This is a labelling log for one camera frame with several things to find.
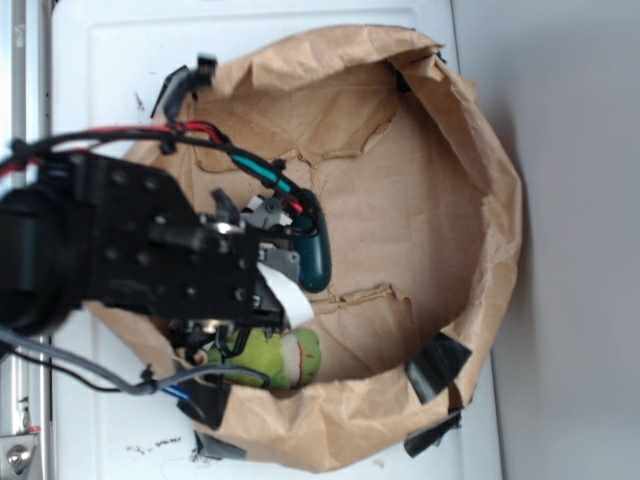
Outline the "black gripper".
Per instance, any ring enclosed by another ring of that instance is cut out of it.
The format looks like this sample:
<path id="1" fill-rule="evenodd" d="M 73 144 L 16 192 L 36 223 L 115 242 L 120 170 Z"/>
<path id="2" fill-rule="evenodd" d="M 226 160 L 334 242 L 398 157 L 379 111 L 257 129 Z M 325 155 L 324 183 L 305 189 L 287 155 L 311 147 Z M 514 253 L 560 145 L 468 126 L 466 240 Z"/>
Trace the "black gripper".
<path id="1" fill-rule="evenodd" d="M 172 326 L 175 347 L 242 350 L 252 329 L 270 336 L 283 334 L 305 322 L 305 292 L 299 283 L 300 256 L 289 236 L 295 211 L 274 194 L 254 196 L 241 212 L 242 225 L 259 234 L 258 276 L 253 291 L 251 326 L 233 327 L 216 321 L 190 321 Z"/>

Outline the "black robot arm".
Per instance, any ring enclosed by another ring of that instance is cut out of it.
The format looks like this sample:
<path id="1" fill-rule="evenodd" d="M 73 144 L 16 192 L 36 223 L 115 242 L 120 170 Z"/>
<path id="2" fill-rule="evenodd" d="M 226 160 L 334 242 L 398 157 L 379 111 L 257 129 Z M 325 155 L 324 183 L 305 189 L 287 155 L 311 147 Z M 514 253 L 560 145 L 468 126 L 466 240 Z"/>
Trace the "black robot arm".
<path id="1" fill-rule="evenodd" d="M 1 323 L 49 332 L 86 302 L 276 332 L 306 320 L 270 289 L 265 236 L 222 190 L 196 211 L 164 170 L 56 154 L 1 200 Z"/>

